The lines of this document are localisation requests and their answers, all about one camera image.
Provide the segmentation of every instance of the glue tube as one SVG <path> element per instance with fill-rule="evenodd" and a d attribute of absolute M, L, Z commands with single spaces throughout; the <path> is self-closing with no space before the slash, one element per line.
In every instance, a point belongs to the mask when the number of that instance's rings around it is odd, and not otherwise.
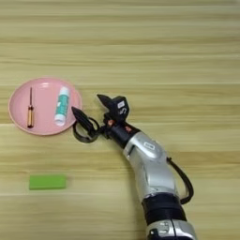
<path fill-rule="evenodd" d="M 55 124 L 59 127 L 62 127 L 66 123 L 68 114 L 69 92 L 69 89 L 63 86 L 58 95 L 54 121 Z"/>

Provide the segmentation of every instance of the green eraser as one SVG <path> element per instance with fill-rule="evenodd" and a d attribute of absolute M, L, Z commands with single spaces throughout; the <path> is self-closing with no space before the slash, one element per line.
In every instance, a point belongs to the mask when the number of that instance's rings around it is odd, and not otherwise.
<path fill-rule="evenodd" d="M 64 188 L 66 188 L 66 177 L 63 174 L 30 176 L 30 190 L 53 190 Z"/>

